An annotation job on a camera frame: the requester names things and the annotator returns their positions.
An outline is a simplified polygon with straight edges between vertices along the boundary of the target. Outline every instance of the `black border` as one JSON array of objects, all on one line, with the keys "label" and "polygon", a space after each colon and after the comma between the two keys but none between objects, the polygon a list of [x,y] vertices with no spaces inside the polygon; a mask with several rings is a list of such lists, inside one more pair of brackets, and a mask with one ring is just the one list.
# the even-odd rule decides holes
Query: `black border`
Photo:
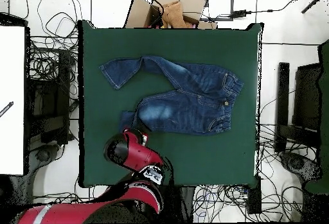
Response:
[{"label": "black border", "polygon": [[30,122],[29,116],[32,114],[30,112],[30,101],[29,101],[29,92],[30,86],[28,85],[28,78],[30,77],[30,62],[31,62],[31,35],[30,35],[30,28],[24,27],[25,29],[25,56],[24,56],[24,67],[25,67],[25,74],[24,74],[24,114],[23,114],[23,149],[24,149],[24,173],[23,175],[27,175],[29,171],[29,147],[30,147]]},{"label": "black border", "polygon": [[85,139],[84,139],[84,116],[85,116],[85,100],[84,100],[84,27],[82,26],[83,21],[79,20],[76,23],[78,29],[78,99],[79,99],[79,175],[78,185],[81,188],[84,186],[84,169],[85,169]]}]

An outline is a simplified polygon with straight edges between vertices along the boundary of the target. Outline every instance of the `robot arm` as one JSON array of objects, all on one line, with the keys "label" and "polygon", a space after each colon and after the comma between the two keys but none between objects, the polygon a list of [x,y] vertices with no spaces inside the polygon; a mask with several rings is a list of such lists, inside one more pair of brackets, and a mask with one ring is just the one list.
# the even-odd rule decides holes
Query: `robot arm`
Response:
[{"label": "robot arm", "polygon": [[[131,170],[100,197],[85,203],[34,205],[20,213],[14,223],[112,223],[150,222],[163,209],[159,185],[163,183],[163,160],[145,147],[147,135],[125,130],[107,141],[104,157]],[[137,206],[143,204],[144,214]]]}]

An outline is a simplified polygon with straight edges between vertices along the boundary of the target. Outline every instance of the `floor tile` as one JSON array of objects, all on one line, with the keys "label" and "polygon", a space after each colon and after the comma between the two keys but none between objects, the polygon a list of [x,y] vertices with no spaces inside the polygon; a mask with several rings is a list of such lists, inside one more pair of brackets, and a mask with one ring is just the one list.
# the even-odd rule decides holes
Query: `floor tile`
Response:
[{"label": "floor tile", "polygon": [[[258,0],[257,10],[278,10],[290,0]],[[321,0],[306,13],[301,11],[312,0],[298,0],[280,12],[257,13],[265,24],[263,42],[321,44],[329,39],[329,0]]]}]

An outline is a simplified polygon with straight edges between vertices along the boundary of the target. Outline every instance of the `denim jeans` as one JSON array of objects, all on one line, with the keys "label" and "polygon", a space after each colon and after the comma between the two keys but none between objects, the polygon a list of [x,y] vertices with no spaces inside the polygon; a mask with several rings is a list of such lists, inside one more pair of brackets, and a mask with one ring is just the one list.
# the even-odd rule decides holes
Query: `denim jeans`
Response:
[{"label": "denim jeans", "polygon": [[231,129],[231,113],[243,83],[217,65],[173,63],[159,56],[115,59],[100,66],[115,89],[138,70],[164,74],[175,90],[143,98],[135,112],[122,112],[120,130],[139,119],[151,131],[213,135]]}]

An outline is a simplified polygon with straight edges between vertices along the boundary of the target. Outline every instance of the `green table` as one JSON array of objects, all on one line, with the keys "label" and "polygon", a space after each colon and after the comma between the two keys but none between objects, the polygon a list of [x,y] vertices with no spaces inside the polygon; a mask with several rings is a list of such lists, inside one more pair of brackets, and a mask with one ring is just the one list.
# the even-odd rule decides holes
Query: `green table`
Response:
[{"label": "green table", "polygon": [[215,136],[155,133],[148,146],[173,164],[177,185],[253,184],[258,45],[261,24],[248,30],[96,29],[78,23],[80,83],[80,184],[112,185],[128,171],[103,157],[105,142],[118,133],[120,113],[149,95],[172,90],[162,75],[140,71],[120,90],[99,66],[114,58],[161,56],[171,62],[220,65],[244,83],[231,130]]}]

